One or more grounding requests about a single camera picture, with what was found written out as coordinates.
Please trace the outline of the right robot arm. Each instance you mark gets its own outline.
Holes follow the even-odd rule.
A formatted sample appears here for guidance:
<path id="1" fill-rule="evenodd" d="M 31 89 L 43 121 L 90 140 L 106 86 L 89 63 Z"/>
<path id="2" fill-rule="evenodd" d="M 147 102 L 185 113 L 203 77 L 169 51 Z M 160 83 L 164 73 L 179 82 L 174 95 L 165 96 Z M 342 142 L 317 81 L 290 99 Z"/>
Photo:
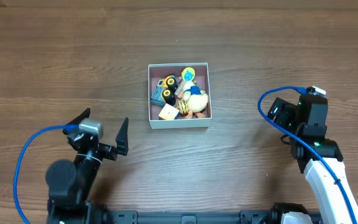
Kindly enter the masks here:
<path id="1" fill-rule="evenodd" d="M 324 96 L 300 95 L 297 104 L 276 98 L 267 118 L 286 131 L 291 155 L 317 199 L 322 222 L 358 223 L 344 157 L 336 141 L 326 138 L 327 114 Z"/>

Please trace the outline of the plush duck blue scarf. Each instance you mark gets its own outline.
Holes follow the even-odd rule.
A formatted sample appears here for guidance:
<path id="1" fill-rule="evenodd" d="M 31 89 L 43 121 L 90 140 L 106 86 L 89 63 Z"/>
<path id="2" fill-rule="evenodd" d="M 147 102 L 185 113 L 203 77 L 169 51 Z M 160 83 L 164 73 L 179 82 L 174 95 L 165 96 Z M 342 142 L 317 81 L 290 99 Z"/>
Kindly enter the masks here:
<path id="1" fill-rule="evenodd" d="M 188 82 L 185 85 L 183 91 L 177 97 L 178 99 L 183 99 L 187 102 L 189 113 L 184 116 L 185 119 L 206 118 L 204 111 L 209 103 L 209 96 L 205 90 L 202 90 L 194 82 Z"/>

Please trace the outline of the wooden rattle drum toy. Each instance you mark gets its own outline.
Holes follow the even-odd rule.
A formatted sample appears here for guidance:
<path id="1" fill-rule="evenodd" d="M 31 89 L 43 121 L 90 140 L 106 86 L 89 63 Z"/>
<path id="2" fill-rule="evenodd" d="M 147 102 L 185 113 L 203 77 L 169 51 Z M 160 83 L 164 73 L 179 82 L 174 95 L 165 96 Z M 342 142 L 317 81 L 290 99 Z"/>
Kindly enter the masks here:
<path id="1" fill-rule="evenodd" d="M 179 85 L 175 91 L 175 95 L 179 96 L 180 93 L 183 91 L 185 85 L 188 82 L 192 82 L 195 78 L 195 69 L 192 67 L 186 67 L 181 72 L 181 75 L 179 76 Z"/>

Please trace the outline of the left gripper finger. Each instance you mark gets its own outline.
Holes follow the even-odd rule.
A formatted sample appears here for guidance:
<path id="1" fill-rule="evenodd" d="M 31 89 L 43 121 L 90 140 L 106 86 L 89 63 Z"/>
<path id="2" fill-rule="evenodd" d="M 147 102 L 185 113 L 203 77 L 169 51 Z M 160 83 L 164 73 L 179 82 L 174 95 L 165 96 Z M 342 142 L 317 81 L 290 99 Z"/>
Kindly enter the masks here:
<path id="1" fill-rule="evenodd" d="M 81 121 L 83 121 L 86 118 L 90 117 L 91 109 L 87 108 L 82 112 L 79 116 L 71 120 L 67 125 L 79 125 Z M 70 135 L 70 134 L 81 134 L 82 131 L 79 130 L 79 128 L 65 128 L 63 129 L 62 133 L 64 135 Z"/>
<path id="2" fill-rule="evenodd" d="M 129 118 L 126 118 L 121 125 L 121 128 L 116 136 L 116 151 L 117 154 L 122 156 L 127 156 L 129 151 L 128 146 L 128 127 L 129 127 Z"/>

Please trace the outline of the round yellow wheel toy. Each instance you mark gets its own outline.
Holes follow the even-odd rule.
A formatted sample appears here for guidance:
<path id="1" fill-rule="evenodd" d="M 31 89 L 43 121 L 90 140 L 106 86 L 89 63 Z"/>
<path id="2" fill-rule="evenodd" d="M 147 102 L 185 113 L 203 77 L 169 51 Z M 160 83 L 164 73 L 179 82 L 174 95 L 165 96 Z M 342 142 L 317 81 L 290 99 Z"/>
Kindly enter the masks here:
<path id="1" fill-rule="evenodd" d="M 189 113 L 187 102 L 183 99 L 178 99 L 177 109 L 179 110 L 180 114 L 183 116 L 186 116 Z"/>

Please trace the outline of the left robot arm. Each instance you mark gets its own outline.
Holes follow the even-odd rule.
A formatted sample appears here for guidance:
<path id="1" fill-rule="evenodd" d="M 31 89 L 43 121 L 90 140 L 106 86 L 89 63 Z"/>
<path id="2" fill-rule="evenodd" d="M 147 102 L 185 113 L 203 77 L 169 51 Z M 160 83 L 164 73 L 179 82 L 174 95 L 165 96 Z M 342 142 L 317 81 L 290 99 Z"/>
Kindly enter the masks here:
<path id="1" fill-rule="evenodd" d="M 76 157 L 72 161 L 57 160 L 46 171 L 47 223 L 116 223 L 106 205 L 90 202 L 88 196 L 103 161 L 127 155 L 128 127 L 126 118 L 112 146 L 101 142 L 103 125 L 90 119 L 89 108 L 67 123 L 63 134 Z"/>

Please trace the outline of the colourful puzzle cube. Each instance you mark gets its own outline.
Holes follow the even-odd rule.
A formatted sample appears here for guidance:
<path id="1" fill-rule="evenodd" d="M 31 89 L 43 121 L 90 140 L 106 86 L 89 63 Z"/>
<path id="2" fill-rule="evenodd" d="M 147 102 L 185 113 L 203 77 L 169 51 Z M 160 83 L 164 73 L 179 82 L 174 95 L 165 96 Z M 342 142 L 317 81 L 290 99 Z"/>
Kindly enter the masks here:
<path id="1" fill-rule="evenodd" d="M 158 118 L 162 120 L 174 120 L 177 119 L 179 115 L 180 111 L 176 107 L 166 103 L 159 112 Z"/>

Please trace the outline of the yellow grey toy truck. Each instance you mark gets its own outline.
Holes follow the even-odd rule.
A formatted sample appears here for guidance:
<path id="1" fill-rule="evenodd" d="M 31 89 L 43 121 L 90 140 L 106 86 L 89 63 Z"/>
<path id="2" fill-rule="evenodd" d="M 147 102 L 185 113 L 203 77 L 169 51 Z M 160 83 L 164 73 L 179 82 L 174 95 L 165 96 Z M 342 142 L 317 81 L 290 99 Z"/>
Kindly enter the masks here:
<path id="1" fill-rule="evenodd" d="M 160 79 L 151 94 L 151 103 L 158 106 L 165 106 L 165 104 L 174 106 L 176 104 L 175 92 L 177 88 L 178 83 L 174 75 Z"/>

